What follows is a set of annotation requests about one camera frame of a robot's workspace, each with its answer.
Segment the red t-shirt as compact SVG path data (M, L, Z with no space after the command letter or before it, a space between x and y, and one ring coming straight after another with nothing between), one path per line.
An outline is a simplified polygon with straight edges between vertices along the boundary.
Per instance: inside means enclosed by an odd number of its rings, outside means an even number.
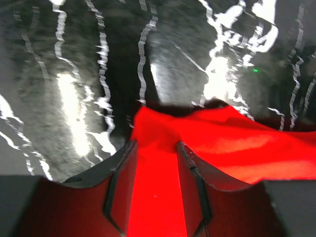
M316 127L288 131L283 116L251 120L232 106L174 117L143 107L131 139L138 163L128 226L130 237L189 237L176 146L185 143L222 172L248 184L316 181Z

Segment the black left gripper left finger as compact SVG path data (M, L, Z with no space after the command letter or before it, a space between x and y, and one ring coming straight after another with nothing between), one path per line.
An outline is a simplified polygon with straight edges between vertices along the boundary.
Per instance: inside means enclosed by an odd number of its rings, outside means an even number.
M1 176L1 236L126 236L137 152L137 142L130 141L63 183L42 176Z

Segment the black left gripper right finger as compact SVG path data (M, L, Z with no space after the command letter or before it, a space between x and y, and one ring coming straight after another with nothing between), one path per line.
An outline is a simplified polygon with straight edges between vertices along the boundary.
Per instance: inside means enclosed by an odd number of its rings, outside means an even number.
M210 165L185 143L176 146L190 237L313 237L314 180L240 181Z

